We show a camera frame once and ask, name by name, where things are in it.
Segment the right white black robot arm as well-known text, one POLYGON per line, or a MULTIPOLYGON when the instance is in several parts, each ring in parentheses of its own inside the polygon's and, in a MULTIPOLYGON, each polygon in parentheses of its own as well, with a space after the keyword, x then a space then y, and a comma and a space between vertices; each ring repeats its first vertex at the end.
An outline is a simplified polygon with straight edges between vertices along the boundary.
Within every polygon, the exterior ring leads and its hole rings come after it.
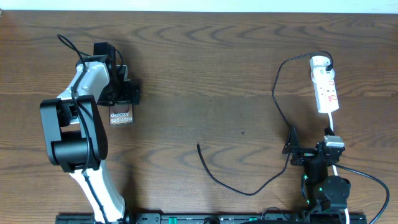
POLYGON ((342 212, 347 208, 350 181, 328 173, 328 168, 340 161, 344 151, 342 138, 329 127, 325 128, 323 140, 315 147, 300 146, 295 127, 289 127, 288 140, 282 153, 292 156, 291 165, 303 167, 302 192, 310 208, 322 212, 342 212))

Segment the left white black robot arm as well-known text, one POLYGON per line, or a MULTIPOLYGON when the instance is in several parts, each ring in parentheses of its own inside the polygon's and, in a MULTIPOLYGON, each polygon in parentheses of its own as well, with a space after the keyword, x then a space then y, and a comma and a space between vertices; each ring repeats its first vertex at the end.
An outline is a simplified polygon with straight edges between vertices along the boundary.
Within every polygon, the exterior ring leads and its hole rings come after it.
POLYGON ((68 87, 40 104, 49 161, 75 179, 94 210, 94 223, 133 223, 106 165, 108 139, 99 106, 138 105, 139 85, 117 65, 119 51, 97 42, 92 55, 80 55, 68 87))

